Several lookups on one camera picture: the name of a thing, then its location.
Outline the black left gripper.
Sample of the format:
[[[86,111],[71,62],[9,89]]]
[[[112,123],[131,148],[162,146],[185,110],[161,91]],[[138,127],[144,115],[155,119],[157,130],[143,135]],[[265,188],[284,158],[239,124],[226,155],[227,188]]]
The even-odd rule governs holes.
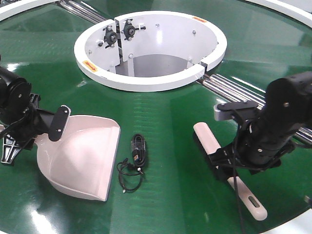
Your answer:
[[[48,133],[51,141],[60,140],[71,109],[61,105],[54,114],[39,108],[40,96],[30,95],[30,103],[22,112],[22,117],[2,127],[0,138],[3,140],[2,156],[0,162],[3,165],[14,165],[14,160],[22,150],[31,150],[35,137]]]

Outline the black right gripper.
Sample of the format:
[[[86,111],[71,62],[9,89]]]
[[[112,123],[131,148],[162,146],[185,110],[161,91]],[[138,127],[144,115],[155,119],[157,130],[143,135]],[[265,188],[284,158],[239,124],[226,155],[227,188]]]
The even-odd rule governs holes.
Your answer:
[[[219,177],[234,175],[244,168],[252,175],[281,165],[281,157],[295,149],[291,140],[296,123],[286,114],[265,108],[251,119],[233,115],[238,124],[233,142],[207,154],[207,162],[218,167]]]

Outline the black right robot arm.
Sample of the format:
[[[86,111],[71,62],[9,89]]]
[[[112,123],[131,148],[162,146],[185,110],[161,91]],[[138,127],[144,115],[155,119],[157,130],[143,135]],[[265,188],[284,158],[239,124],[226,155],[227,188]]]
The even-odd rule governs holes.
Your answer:
[[[208,153],[205,160],[215,166],[215,175],[226,180],[245,168],[252,175],[281,165],[281,157],[296,145],[294,134],[312,124],[312,73],[290,75],[272,81],[266,89],[265,105],[253,100],[215,106],[217,120],[237,124],[233,142]]]

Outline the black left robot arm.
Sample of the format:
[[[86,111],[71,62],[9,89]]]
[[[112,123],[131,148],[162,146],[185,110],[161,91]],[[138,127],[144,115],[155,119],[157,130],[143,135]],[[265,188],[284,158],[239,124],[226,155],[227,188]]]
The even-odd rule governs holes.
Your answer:
[[[3,129],[1,164],[13,165],[24,149],[31,150],[38,135],[58,141],[63,135],[71,110],[62,105],[53,113],[39,108],[40,95],[32,85],[4,67],[0,68],[0,122]]]

